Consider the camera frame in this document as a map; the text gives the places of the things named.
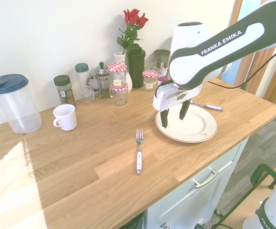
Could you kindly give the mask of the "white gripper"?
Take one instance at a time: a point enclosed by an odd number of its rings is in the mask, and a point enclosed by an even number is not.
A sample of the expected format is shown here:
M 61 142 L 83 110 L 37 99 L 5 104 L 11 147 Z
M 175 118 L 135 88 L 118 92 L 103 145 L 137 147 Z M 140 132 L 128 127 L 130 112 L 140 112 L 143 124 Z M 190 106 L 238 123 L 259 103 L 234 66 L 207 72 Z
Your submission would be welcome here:
M 183 120 L 191 99 L 199 95 L 201 88 L 202 85 L 199 85 L 192 90 L 185 90 L 174 83 L 158 86 L 153 98 L 153 108 L 160 112 L 162 127 L 166 128 L 168 125 L 169 108 L 181 103 L 179 118 Z

